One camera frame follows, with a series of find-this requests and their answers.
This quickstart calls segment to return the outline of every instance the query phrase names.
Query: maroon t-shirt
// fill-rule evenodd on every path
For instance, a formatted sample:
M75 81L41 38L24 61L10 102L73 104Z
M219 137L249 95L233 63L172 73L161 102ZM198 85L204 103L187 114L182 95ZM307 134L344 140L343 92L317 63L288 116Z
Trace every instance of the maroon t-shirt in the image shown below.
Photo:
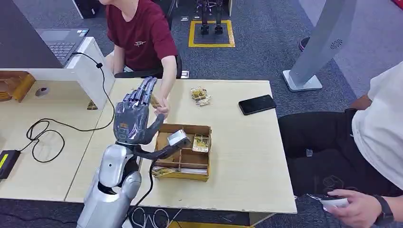
M168 22L161 8L150 0L139 0L136 14L126 22L120 9L106 6L108 37L125 49L125 64L131 69L161 66L161 59L178 55Z

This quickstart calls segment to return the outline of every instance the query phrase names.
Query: watch strap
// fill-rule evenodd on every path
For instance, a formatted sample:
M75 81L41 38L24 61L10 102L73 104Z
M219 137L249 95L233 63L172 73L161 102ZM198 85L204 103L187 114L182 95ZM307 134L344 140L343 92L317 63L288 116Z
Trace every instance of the watch strap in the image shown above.
M375 221L375 225L382 226L394 221L393 212L389 207L388 202L381 196L374 195L382 207L382 212Z

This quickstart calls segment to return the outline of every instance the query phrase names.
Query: power adapter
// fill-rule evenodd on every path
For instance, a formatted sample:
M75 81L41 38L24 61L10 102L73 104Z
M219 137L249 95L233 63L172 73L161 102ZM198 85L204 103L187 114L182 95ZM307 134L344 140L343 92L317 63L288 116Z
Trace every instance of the power adapter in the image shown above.
M0 180L9 177L20 154L21 152L17 150L2 151L0 153Z

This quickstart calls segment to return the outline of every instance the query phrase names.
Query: black cable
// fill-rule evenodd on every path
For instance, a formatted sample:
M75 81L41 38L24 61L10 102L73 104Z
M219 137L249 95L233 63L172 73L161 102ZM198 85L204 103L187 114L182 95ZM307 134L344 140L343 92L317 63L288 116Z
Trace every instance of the black cable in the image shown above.
M38 218L27 219L27 218L23 218L23 217L20 217L20 216L17 216L17 215L6 214L6 213L1 213L1 212L0 212L0 215L13 217L13 218L19 219L19 220L21 220L23 222L33 222L33 221L36 221L36 220L51 220L51 221L59 222L61 224L77 224L77 222L63 222L63 221L55 219L55 218L38 217Z
M178 223L179 228L182 228L181 224L178 221L175 222Z
M148 219L147 218L147 215L153 215L154 217L156 216L156 213L155 213L155 211L154 211L154 213L141 213L141 215L143 216L143 218L145 218L146 220ZM160 215L160 217L163 217L163 218L165 218L166 219L166 221L168 221L169 220L169 217L167 217L166 215ZM137 224L135 224L134 223L134 220L133 220L133 216L130 216L129 217L129 221L130 221L130 223L132 224L132 227L134 228L134 227L136 227L136 226L138 226Z
M150 188L149 188L148 191L143 195L143 197L141 197L140 200L139 200L131 209L129 209L129 211L128 211L127 214L126 214L125 221L126 221L126 219L127 219L131 214L133 214L134 210L138 207L138 205L141 203L141 201L143 201L143 200L148 196L148 194L150 194L150 192L153 190L153 187L154 187L153 167L154 167L154 165L155 165L156 162L157 162L157 160L153 160L153 161L151 162L150 169L149 169L149 171L148 171L148 176L150 177Z
M104 90L104 93L105 93L106 97L108 98L109 103L112 105L112 110L113 110L113 112L112 112L112 118L111 118L111 121L109 121L109 123L108 123L107 125L105 125L105 126L103 126L103 127L99 127L99 128L88 129L88 130L78 129L78 128L73 127L73 126L71 126L71 125L68 125L68 124L66 124L66 123L62 123L62 122L60 122L60 121L57 121L57 120L54 120L54 119L50 119L50 118L43 118L43 119L40 119L40 120L36 121L31 127L29 127L29 129L28 129L28 131L27 131L27 133L26 133L26 137L27 137L31 142L29 142L24 148L22 148L21 150L19 150L19 152L25 150L27 147L29 147L29 145L31 145L31 143L35 142L34 146L32 147L32 157L33 157L37 162L40 162L40 163L47 163L47 162L51 162L51 161L53 161L54 159L56 159L56 158L60 155L60 153L63 151L63 148L64 148L64 146L65 146L65 144L66 144L66 141L64 140L63 136L62 136L58 131L56 131L56 130L48 130L48 127L49 127L49 125L50 125L50 121L53 121L53 122L56 122L56 123L58 123L58 124L60 124L60 125L63 125L63 126L72 128L72 129L74 129L74 130L76 130L76 131L79 131L79 132L91 132L91 131L97 131L97 130L102 130L102 129L107 128L107 127L113 122L114 117L115 117L115 106L113 105L111 99L109 98L108 93L107 93L106 90L105 90L105 74L104 74L104 71L102 70L102 66L103 66L102 63L96 62L93 58L91 58L91 57L88 56L87 54L84 54L84 53L81 53L81 52L73 52L72 55L84 55L84 56L86 56L87 58L91 59L91 60L96 64L96 67L97 67L98 69L101 70L101 72L102 72L102 89ZM32 137L32 132L33 132L33 130L34 130L34 127L35 127L36 125L40 124L40 123L46 123L46 124L47 124L46 127L45 127L45 129L42 130L41 132L39 132L38 135L36 135L35 137ZM51 158L51 159L49 159L49 160L46 160L46 161L41 161L41 160L39 160L39 159L37 159L37 158L35 157L34 151L35 151L35 147L36 147L37 144L39 143L39 138L40 138L44 133L46 133L46 132L55 132L55 133L57 133L57 134L61 137L61 139L62 139L62 141L63 141L63 144L62 144L62 147L60 148L59 152L58 152L53 158Z

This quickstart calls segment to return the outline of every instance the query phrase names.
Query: sneaker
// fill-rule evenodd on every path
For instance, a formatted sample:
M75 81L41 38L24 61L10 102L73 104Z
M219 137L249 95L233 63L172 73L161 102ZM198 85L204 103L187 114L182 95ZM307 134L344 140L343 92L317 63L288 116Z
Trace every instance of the sneaker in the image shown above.
M300 49L301 51L304 51L305 47L306 47L307 44L308 44L309 38L310 38L310 37L305 37L305 38L303 38L303 39L299 42L298 47L299 47L299 49Z

